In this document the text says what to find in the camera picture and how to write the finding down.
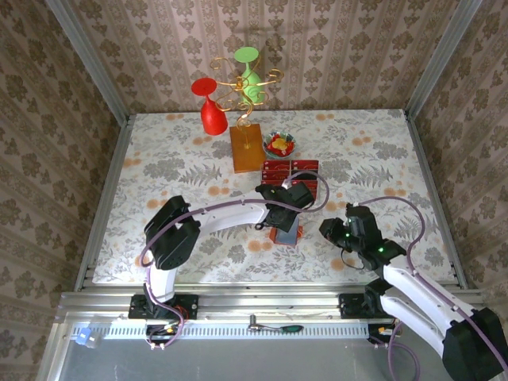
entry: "wall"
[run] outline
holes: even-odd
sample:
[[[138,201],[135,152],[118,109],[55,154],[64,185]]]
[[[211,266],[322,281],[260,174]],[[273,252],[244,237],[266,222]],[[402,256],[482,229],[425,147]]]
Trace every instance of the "wall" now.
[[[44,1],[0,2],[0,379],[34,379],[118,134]]]
[[[482,3],[417,127],[466,275],[506,319],[508,2]]]
[[[457,0],[71,0],[132,114],[196,110],[217,56],[261,50],[272,109],[403,108]]]

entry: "wooden block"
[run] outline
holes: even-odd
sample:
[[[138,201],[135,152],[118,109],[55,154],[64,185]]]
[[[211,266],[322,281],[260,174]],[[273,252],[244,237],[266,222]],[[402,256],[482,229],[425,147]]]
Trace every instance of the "wooden block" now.
[[[244,131],[247,133],[248,148],[245,147]],[[240,129],[234,126],[229,129],[229,134],[235,173],[260,171],[266,160],[260,125],[250,125]]]

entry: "floral tablecloth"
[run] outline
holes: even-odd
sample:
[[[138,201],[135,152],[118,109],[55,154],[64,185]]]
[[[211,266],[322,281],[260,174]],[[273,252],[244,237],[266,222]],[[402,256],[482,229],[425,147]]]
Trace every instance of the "floral tablecloth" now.
[[[229,124],[237,119],[229,114]],[[425,215],[426,231],[414,250],[417,267],[438,281],[453,281],[445,245],[401,110],[256,111],[263,134],[290,132],[296,158],[320,161],[329,183],[326,208],[301,214],[303,236],[295,248],[273,244],[269,229],[242,225],[200,237],[177,283],[327,282],[366,283],[369,271],[343,265],[340,250],[318,228],[344,218],[346,202],[391,194],[408,198]],[[189,203],[219,202],[254,189],[260,173],[235,174],[229,133],[210,137],[199,113],[138,114],[118,181],[94,283],[142,283],[143,228],[171,197]],[[319,187],[316,205],[324,199]],[[419,233],[418,217],[400,202],[371,205],[385,237],[406,247]],[[345,260],[361,267],[355,254]]]

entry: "cable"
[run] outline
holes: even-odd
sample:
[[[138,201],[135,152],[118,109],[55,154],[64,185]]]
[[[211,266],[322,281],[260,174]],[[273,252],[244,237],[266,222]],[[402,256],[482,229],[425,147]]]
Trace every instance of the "cable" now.
[[[473,322],[473,320],[468,316],[468,314],[466,314],[466,312],[464,310],[462,310],[460,307],[456,306],[456,304],[452,300],[450,300],[447,296],[443,295],[443,293],[441,293],[436,287],[434,287],[431,283],[429,283],[415,269],[413,261],[411,259],[411,250],[416,245],[416,243],[418,243],[423,238],[423,234],[425,232],[425,219],[423,218],[423,215],[421,214],[420,210],[412,202],[405,200],[404,198],[397,197],[397,196],[383,196],[383,197],[373,198],[371,200],[360,202],[359,205],[367,205],[367,204],[370,204],[371,202],[377,202],[377,201],[382,201],[382,200],[402,201],[405,204],[409,205],[411,208],[413,208],[414,211],[417,213],[418,217],[420,218],[420,222],[421,222],[421,232],[420,232],[420,234],[418,234],[418,237],[416,237],[416,239],[409,244],[409,246],[407,247],[407,250],[406,250],[407,251],[407,255],[406,255],[407,256],[407,263],[410,267],[411,272],[413,273],[415,278],[417,278],[420,282],[425,284],[427,286],[427,288],[429,288],[429,290],[431,290],[438,298],[440,298],[448,306],[453,308],[465,321],[467,321],[469,323],[469,325],[471,325],[471,327],[476,331],[476,333],[478,333],[478,336],[480,336],[480,338],[483,340],[485,345],[494,354],[496,360],[501,365],[503,371],[508,373],[508,364],[506,364],[506,361],[502,358],[501,353],[499,353],[498,349],[492,344],[492,342],[485,335],[485,333],[482,332],[482,330],[477,326],[477,324]],[[390,363],[390,361],[391,361],[390,351],[388,351],[388,363]]]
[[[392,338],[395,337],[395,334],[396,332],[400,329],[400,326],[402,325],[402,323],[398,323],[397,326],[395,327],[394,329],[394,332],[392,333],[391,337],[390,337],[390,340],[392,340]],[[376,341],[377,343],[379,344],[386,344],[386,343],[383,343],[380,339],[378,339],[377,337],[373,337],[371,336],[370,337],[372,340]],[[390,349],[391,348],[400,348],[400,349],[403,349],[405,350],[406,352],[408,352],[410,354],[410,356],[413,358],[413,362],[414,362],[414,368],[415,368],[415,376],[414,376],[414,380],[415,381],[418,381],[420,379],[420,376],[421,376],[421,368],[420,368],[420,361],[418,360],[418,356],[417,354],[413,351],[413,349],[411,349],[410,347],[408,347],[407,345],[405,344],[401,344],[401,343],[395,343],[395,342],[392,342],[391,346],[388,345],[387,346],[387,349],[388,349],[388,368],[390,369],[390,373],[391,373],[391,377],[393,379],[396,380],[395,376],[394,376],[394,368],[393,368],[393,363],[390,362]]]
[[[326,189],[325,201],[323,201],[323,203],[320,206],[316,207],[316,208],[313,208],[313,209],[300,209],[300,208],[297,208],[296,206],[288,205],[288,204],[285,204],[283,202],[272,201],[272,200],[265,200],[265,199],[256,199],[256,198],[252,198],[252,199],[248,198],[248,199],[245,199],[245,200],[235,200],[235,201],[222,202],[222,203],[217,204],[217,205],[207,206],[206,208],[200,208],[200,209],[192,210],[192,211],[189,211],[189,212],[187,212],[185,214],[182,214],[181,216],[175,218],[174,220],[169,222],[167,225],[165,225],[159,232],[157,232],[157,234],[155,236],[153,236],[153,238],[146,244],[146,246],[144,246],[143,250],[141,250],[139,261],[140,261],[140,264],[141,264],[142,267],[146,267],[147,268],[147,271],[146,271],[146,282],[145,282],[145,284],[146,284],[146,290],[147,290],[148,297],[150,298],[150,300],[152,300],[152,302],[154,304],[156,304],[159,307],[162,307],[162,308],[164,308],[166,310],[171,311],[179,319],[179,324],[178,324],[178,328],[176,330],[176,334],[167,343],[160,345],[160,347],[162,349],[164,349],[167,346],[171,345],[178,338],[178,336],[180,336],[182,334],[183,326],[185,325],[185,320],[184,320],[182,314],[178,310],[176,310],[175,308],[173,308],[171,306],[168,306],[166,304],[163,304],[163,303],[159,302],[157,300],[156,296],[153,294],[152,285],[151,285],[151,279],[150,279],[150,270],[152,268],[153,260],[151,260],[147,264],[144,264],[144,256],[146,256],[146,253],[148,252],[148,250],[153,246],[153,244],[155,244],[157,242],[157,240],[161,236],[163,236],[170,228],[175,226],[180,221],[185,220],[186,218],[189,218],[191,216],[194,216],[195,214],[205,214],[205,213],[207,213],[207,212],[209,212],[211,210],[221,209],[221,208],[225,208],[227,206],[244,205],[244,204],[271,204],[271,205],[281,206],[281,207],[283,207],[285,209],[293,210],[294,212],[298,212],[298,213],[313,213],[313,212],[317,212],[317,211],[319,211],[319,210],[321,210],[321,209],[323,209],[325,207],[325,205],[328,202],[329,197],[330,197],[330,188],[328,186],[328,183],[326,182],[326,180],[321,175],[319,175],[316,172],[312,172],[312,171],[300,171],[300,172],[298,172],[296,174],[293,174],[293,175],[289,176],[286,180],[284,180],[283,184],[291,183],[291,180],[296,175],[301,175],[301,174],[305,174],[305,173],[309,174],[309,175],[314,175],[318,179],[320,179],[323,182],[323,185],[325,186],[325,189]]]
[[[345,260],[344,260],[344,249],[342,249],[341,251],[341,260],[342,260],[342,263],[345,264],[347,267],[349,268],[354,268],[355,270],[364,270],[365,269],[365,265],[363,267],[354,267],[352,266],[351,264],[348,264]]]

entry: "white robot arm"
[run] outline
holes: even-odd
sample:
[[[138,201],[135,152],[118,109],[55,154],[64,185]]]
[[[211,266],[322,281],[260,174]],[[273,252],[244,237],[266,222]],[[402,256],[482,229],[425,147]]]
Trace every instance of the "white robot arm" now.
[[[314,203],[314,197],[303,183],[290,188],[260,185],[222,204],[193,205],[194,212],[189,211],[191,205],[185,203],[182,196],[168,200],[144,228],[148,243],[177,217],[183,218],[180,224],[168,229],[151,247],[154,260],[150,269],[150,286],[156,300],[165,303],[175,296],[178,267],[188,260],[198,237],[244,224],[254,224],[257,229],[272,226],[289,231],[298,212],[273,203],[266,204],[267,200],[299,209]]]
[[[365,287],[361,307],[367,315],[382,312],[403,321],[437,352],[456,381],[487,381],[501,373],[500,359],[481,337],[506,362],[508,346],[497,315],[488,308],[475,310],[419,273],[404,248],[383,239],[366,206],[348,204],[346,217],[347,223],[324,220],[319,230],[337,247],[357,252],[365,268],[379,276]]]
[[[254,190],[241,196],[231,198],[229,202],[242,199],[263,199],[261,194]],[[195,210],[205,209],[208,203],[193,206]],[[268,208],[265,204],[232,204],[220,209],[211,210],[204,214],[195,214],[194,220],[199,223],[199,236],[204,236],[218,230],[232,228],[238,225],[262,223],[267,215]],[[152,292],[159,302],[166,302],[175,296],[175,277],[178,267],[171,270],[160,270],[156,264],[152,264]]]

